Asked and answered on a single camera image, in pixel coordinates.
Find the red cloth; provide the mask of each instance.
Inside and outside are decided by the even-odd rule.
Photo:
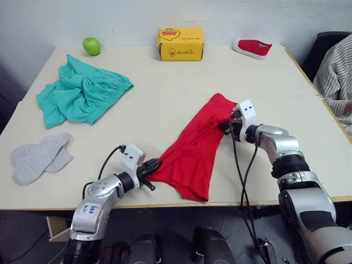
[[[220,93],[213,95],[160,157],[161,167],[148,179],[170,184],[184,199],[208,201],[216,149],[224,135],[218,124],[229,120],[236,105]]]

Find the cartoon logo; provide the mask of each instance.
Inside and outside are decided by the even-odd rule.
[[[171,57],[174,57],[176,55],[176,50],[174,50],[173,48],[169,50],[169,55]]]
[[[162,39],[171,41],[171,40],[176,39],[177,37],[179,37],[180,34],[181,33],[178,30],[164,29],[164,30],[160,31],[159,37],[161,37]]]

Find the striped shirt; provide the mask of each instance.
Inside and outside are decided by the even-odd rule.
[[[313,84],[352,138],[352,34],[327,51]]]

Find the red shoe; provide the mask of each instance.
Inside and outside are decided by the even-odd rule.
[[[237,40],[233,43],[233,49],[239,53],[255,59],[265,59],[272,44],[266,44],[259,40]]]

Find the gray sock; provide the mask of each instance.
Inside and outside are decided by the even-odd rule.
[[[17,164],[22,160],[23,156],[28,155],[31,152],[31,149],[36,146],[35,144],[22,145],[17,147],[11,153],[11,163],[13,167],[16,167]],[[73,156],[67,152],[65,147],[60,148],[53,162],[46,167],[45,171],[54,173],[61,170],[73,159]]]
[[[69,140],[68,134],[46,136],[37,145],[17,147],[11,154],[14,166],[12,179],[18,185],[28,185],[34,182],[47,170],[57,172],[72,160],[64,146]]]

